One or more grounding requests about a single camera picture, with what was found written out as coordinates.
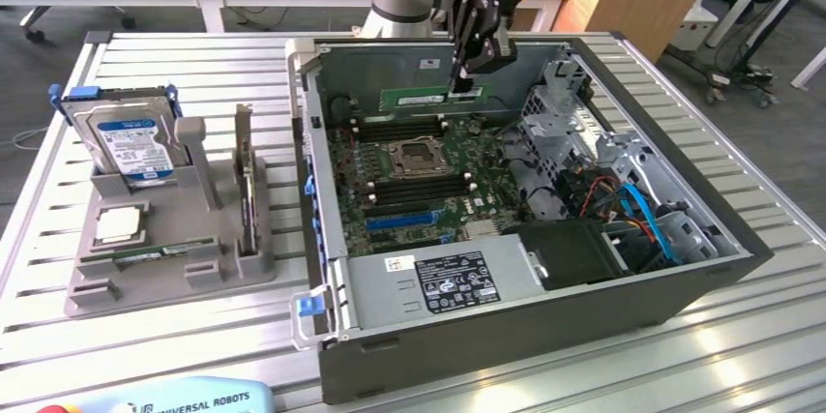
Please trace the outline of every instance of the gray floor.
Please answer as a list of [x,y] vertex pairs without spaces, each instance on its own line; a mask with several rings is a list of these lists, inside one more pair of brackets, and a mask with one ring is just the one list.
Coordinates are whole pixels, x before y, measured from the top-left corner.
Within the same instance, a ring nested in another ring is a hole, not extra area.
[[[708,5],[716,13],[720,5]],[[2,89],[3,117],[0,118],[0,140],[5,141],[25,130],[45,126],[52,117],[46,88],[68,78],[85,32],[118,29],[118,16],[109,9],[54,9],[48,12],[38,28],[48,42],[30,44],[17,30],[23,8],[0,11],[0,89]],[[346,31],[360,24],[366,12],[362,9],[289,9],[269,10],[261,15],[248,14],[273,31]],[[130,9],[142,32],[202,32],[202,22],[194,9],[144,8]],[[236,24],[238,16],[224,12],[228,31],[250,31],[253,25]],[[712,122],[727,134],[745,155],[756,163],[781,190],[800,205],[820,227],[826,227],[826,195],[820,194],[826,179],[826,140],[820,128],[826,125],[826,83],[817,77],[811,81],[808,92],[793,89],[788,81],[807,60],[826,45],[826,19],[804,6],[787,16],[755,61],[768,66],[777,76],[775,94],[781,105],[759,109],[751,93],[732,89],[727,102],[715,106],[703,104],[705,81],[684,65],[663,57],[657,66],[672,79],[688,98],[697,103]],[[720,54],[727,63],[729,47]],[[703,60],[712,60],[715,50],[703,48]],[[29,141],[35,145],[37,139]],[[26,152],[0,145],[0,231],[7,217],[19,188],[34,159]]]

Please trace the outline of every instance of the slotted metal table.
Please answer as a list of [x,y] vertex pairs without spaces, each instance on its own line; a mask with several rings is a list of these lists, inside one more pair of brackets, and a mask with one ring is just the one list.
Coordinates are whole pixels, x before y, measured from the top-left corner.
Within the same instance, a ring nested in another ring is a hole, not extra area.
[[[277,411],[826,408],[823,232],[636,49],[608,34],[581,39],[757,230],[773,259],[661,326],[357,402],[321,403],[316,354],[294,351],[288,322],[289,297],[306,287],[284,60],[294,36],[114,34],[108,44],[84,45],[68,85],[172,82],[182,113],[206,119],[210,159],[229,156],[236,103],[252,106],[278,274],[268,284],[188,303],[66,319],[92,164],[56,117],[0,242],[0,409],[29,412],[56,399],[194,374],[262,381]],[[609,121],[624,121],[599,90],[595,103]]]

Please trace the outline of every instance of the green circuit board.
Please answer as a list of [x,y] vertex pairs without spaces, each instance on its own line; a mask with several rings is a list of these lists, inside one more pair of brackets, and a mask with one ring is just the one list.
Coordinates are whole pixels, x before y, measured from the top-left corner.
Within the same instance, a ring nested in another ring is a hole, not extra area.
[[[436,140],[449,173],[472,174],[476,189],[467,195],[424,200],[437,221],[409,227],[369,232],[364,212],[372,208],[366,192],[368,182],[397,179],[388,144],[397,141],[358,142],[345,132],[330,133],[330,159],[336,172],[337,205],[349,256],[402,250],[406,245],[424,247],[467,240],[461,226],[471,221],[491,220],[499,229],[520,220],[519,188],[507,166],[496,163],[495,150],[501,140],[496,128],[480,129],[469,117],[448,120],[449,130]],[[377,169],[366,158],[373,152]]]

